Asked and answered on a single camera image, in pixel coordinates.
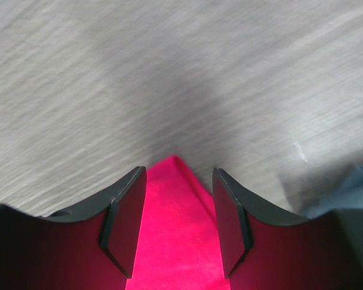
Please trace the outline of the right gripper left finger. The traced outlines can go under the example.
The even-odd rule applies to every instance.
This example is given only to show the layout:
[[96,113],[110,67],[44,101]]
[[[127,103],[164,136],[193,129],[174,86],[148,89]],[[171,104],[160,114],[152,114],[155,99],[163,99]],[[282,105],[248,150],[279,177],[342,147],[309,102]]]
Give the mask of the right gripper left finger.
[[0,204],[0,289],[125,289],[146,193],[136,167],[49,216]]

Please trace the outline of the pink red t shirt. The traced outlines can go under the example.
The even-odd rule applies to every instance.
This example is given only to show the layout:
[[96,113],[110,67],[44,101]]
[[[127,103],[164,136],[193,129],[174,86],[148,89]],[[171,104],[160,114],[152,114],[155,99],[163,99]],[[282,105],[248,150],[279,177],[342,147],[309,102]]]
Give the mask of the pink red t shirt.
[[229,289],[214,202],[172,155],[147,171],[146,197],[127,289]]

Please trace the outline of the grey blue t shirt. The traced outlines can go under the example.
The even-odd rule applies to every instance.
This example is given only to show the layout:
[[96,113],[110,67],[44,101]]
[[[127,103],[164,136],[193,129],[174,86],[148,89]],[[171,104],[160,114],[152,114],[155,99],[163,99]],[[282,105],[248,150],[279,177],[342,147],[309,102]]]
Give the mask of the grey blue t shirt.
[[342,208],[363,208],[363,166],[355,166],[335,191],[308,205],[300,215],[313,219]]

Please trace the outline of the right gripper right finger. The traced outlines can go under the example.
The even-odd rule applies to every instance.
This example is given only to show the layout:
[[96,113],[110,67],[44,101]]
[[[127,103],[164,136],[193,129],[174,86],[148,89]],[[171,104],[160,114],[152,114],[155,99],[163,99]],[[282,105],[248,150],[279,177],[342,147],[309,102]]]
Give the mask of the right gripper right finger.
[[363,208],[308,219],[212,174],[223,271],[232,289],[363,289]]

